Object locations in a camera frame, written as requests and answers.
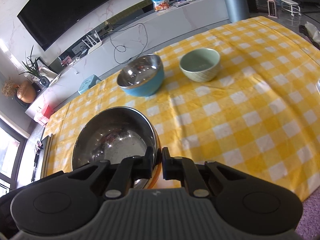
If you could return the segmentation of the orange steel-lined bowl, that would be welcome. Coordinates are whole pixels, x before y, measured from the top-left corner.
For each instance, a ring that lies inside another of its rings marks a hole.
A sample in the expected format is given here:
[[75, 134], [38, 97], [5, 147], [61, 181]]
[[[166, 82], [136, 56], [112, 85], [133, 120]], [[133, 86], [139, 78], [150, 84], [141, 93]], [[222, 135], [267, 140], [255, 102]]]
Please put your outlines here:
[[72, 169], [101, 160], [111, 165], [127, 157], [140, 157], [151, 147], [152, 177], [137, 179], [135, 189], [153, 187], [159, 176], [161, 143], [156, 129], [147, 117], [130, 107], [112, 107], [94, 116], [76, 139], [72, 154]]

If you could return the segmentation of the blue steel-lined bowl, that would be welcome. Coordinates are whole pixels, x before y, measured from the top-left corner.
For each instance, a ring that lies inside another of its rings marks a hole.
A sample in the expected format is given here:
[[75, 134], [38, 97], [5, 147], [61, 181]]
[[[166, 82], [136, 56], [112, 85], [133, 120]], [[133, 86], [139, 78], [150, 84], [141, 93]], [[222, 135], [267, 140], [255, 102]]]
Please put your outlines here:
[[164, 67], [160, 56], [147, 54], [133, 60], [120, 71], [117, 85], [131, 96], [148, 97], [159, 90], [163, 80]]

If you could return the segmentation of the green ceramic bowl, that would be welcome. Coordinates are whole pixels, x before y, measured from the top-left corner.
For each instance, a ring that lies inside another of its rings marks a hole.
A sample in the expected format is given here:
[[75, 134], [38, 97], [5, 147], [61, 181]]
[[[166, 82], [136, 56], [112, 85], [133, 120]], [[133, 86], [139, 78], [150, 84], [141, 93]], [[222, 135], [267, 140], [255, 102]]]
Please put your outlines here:
[[191, 81], [209, 82], [221, 69], [220, 54], [211, 48], [194, 49], [186, 53], [179, 62], [180, 70]]

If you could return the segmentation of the light blue plastic stool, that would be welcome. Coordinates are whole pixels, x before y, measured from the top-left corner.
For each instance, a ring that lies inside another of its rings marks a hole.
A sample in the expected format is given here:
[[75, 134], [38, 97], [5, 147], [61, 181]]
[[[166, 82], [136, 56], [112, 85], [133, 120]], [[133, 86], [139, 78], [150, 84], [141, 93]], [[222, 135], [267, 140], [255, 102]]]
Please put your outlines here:
[[96, 75], [91, 75], [81, 83], [78, 93], [83, 94], [85, 91], [89, 90], [90, 88], [92, 88], [100, 82], [101, 80], [99, 79], [99, 77], [97, 77]]

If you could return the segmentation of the yellow checked tablecloth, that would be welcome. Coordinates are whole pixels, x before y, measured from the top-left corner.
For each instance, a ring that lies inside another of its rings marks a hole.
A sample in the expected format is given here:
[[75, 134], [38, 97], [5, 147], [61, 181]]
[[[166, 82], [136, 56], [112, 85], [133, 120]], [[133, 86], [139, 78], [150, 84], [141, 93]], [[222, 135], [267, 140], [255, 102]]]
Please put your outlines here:
[[[220, 56], [209, 82], [195, 82], [180, 59], [199, 48]], [[215, 160], [273, 182], [305, 200], [319, 187], [319, 50], [265, 17], [227, 24], [158, 52], [165, 79], [150, 97], [127, 95], [111, 75], [53, 114], [47, 174], [72, 169], [82, 128], [99, 112], [129, 106], [155, 127], [173, 156]]]

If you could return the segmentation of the pink storage box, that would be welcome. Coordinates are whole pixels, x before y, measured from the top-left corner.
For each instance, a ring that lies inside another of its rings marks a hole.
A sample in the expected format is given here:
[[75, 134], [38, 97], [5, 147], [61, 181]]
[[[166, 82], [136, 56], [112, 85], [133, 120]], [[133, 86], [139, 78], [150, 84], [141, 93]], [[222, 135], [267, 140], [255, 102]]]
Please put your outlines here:
[[39, 124], [45, 125], [48, 123], [51, 115], [54, 113], [54, 110], [49, 105], [44, 105], [35, 115], [36, 121]]

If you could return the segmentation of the white wifi router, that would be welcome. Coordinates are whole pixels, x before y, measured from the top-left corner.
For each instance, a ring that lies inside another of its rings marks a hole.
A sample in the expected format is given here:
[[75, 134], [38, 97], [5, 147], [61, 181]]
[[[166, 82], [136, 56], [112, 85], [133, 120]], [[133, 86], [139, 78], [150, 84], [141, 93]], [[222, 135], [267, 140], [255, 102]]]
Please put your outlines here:
[[85, 39], [82, 39], [82, 42], [88, 47], [88, 54], [92, 53], [103, 44], [96, 30], [94, 31], [93, 36], [94, 37], [87, 35]]

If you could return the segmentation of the copper round vase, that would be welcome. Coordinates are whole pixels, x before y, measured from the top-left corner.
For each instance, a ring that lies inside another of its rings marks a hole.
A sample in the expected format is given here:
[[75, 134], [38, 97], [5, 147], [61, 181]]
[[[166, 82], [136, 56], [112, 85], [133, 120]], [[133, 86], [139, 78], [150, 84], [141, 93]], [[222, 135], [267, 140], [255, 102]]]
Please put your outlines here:
[[17, 97], [25, 103], [32, 103], [36, 98], [36, 90], [28, 80], [23, 81], [17, 86]]

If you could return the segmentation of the white marble tv console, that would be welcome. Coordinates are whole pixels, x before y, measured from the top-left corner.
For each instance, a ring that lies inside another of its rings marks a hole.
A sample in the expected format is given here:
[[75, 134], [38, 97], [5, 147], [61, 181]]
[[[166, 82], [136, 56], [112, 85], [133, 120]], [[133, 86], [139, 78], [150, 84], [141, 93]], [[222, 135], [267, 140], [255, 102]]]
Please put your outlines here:
[[66, 68], [25, 112], [34, 118], [45, 104], [55, 108], [75, 94], [91, 75], [102, 76], [164, 42], [227, 19], [225, 0], [196, 0], [179, 8], [153, 12], [116, 31], [98, 49]]

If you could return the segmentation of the green plant in glass vase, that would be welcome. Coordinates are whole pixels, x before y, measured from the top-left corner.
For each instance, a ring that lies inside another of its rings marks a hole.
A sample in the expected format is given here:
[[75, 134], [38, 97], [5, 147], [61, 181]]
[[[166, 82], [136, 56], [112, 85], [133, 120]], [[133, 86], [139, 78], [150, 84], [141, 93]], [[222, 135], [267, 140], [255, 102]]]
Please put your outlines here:
[[31, 49], [31, 52], [30, 52], [30, 56], [29, 57], [25, 57], [25, 61], [22, 62], [23, 65], [24, 65], [24, 72], [20, 73], [20, 75], [22, 74], [30, 74], [36, 78], [38, 78], [39, 80], [39, 83], [40, 85], [43, 87], [43, 88], [48, 88], [49, 87], [49, 84], [50, 84], [50, 81], [48, 80], [47, 77], [45, 77], [44, 75], [42, 75], [40, 73], [40, 69], [39, 69], [39, 65], [37, 63], [37, 59], [33, 60], [32, 56], [33, 56], [33, 48]]

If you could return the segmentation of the grey metal trash bin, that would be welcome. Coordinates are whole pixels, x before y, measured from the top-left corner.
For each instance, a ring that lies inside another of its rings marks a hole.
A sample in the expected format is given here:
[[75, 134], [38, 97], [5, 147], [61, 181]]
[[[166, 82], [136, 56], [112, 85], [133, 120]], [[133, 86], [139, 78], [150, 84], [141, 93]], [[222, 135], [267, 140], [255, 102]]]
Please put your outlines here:
[[225, 0], [229, 21], [235, 23], [250, 17], [247, 0]]

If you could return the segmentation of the white round stool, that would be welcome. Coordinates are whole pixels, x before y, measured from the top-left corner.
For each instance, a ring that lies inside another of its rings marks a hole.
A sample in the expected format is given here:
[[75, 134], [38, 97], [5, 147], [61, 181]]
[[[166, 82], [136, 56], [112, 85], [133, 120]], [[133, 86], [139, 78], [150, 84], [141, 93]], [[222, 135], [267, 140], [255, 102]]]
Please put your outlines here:
[[280, 0], [281, 1], [281, 10], [287, 11], [292, 17], [295, 15], [301, 16], [301, 9], [297, 2], [293, 0]]

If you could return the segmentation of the black wall television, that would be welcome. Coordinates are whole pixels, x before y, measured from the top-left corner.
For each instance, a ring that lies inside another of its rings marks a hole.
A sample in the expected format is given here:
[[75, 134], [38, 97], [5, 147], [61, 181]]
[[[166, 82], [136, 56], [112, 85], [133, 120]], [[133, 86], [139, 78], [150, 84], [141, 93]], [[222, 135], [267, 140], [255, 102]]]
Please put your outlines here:
[[29, 34], [47, 50], [62, 34], [109, 0], [29, 0], [17, 15]]

